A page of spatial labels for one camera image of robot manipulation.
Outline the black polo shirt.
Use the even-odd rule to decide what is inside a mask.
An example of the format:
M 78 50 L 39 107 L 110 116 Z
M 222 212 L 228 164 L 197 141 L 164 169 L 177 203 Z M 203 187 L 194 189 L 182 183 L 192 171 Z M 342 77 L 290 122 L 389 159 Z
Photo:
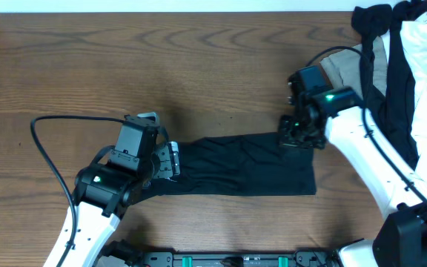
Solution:
M 315 195 L 312 150 L 282 148 L 277 133 L 179 144 L 180 175 L 154 179 L 140 200 L 164 195 Z

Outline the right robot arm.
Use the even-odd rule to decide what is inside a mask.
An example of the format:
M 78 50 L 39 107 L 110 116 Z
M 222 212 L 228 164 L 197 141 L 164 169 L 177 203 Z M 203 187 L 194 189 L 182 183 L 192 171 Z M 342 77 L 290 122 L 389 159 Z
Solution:
M 360 176 L 384 223 L 373 240 L 337 250 L 340 266 L 427 266 L 427 181 L 402 160 L 351 88 L 291 91 L 292 116 L 281 119 L 281 144 L 334 145 Z

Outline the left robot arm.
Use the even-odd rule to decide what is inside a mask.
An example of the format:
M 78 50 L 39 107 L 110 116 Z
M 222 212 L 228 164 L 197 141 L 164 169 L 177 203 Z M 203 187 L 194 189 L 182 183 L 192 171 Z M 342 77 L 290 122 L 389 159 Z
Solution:
M 128 207 L 159 195 L 162 182 L 170 185 L 180 175 L 177 142 L 155 146 L 147 155 L 146 168 L 140 159 L 109 145 L 80 170 L 46 266 L 93 266 Z

